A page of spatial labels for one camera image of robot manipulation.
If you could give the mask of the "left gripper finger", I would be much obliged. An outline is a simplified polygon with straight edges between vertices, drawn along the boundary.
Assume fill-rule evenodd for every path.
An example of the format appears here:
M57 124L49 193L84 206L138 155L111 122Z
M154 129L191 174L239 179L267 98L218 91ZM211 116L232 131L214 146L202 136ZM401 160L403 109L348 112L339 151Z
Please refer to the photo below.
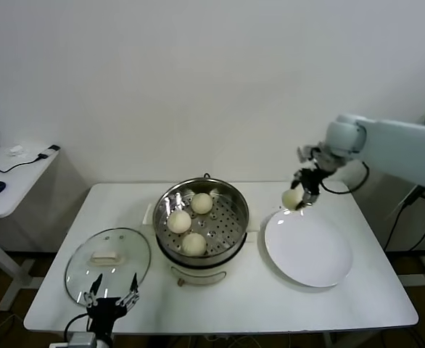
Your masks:
M85 306L93 307L97 305L97 292L102 283L102 274L100 274L97 279L92 283L90 289L83 293L83 300L85 302Z
M139 300L139 285L137 279L137 273L134 273L133 279L128 293L121 297L118 301L118 305L121 307L133 307Z

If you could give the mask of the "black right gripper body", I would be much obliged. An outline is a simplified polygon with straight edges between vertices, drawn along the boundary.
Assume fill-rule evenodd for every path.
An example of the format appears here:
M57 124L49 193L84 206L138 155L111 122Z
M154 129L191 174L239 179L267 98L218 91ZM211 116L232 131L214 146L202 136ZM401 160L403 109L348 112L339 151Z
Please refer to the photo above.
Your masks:
M320 185L325 177L326 172L318 167L300 170L300 183L308 194L320 194Z

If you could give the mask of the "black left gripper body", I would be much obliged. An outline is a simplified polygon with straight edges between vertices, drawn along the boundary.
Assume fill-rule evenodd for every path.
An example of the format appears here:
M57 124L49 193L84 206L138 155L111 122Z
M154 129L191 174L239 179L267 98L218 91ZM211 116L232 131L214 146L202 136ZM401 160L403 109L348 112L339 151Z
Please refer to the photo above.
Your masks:
M87 308L90 332L112 332L115 322L125 316L125 307L119 301L120 297L98 298Z

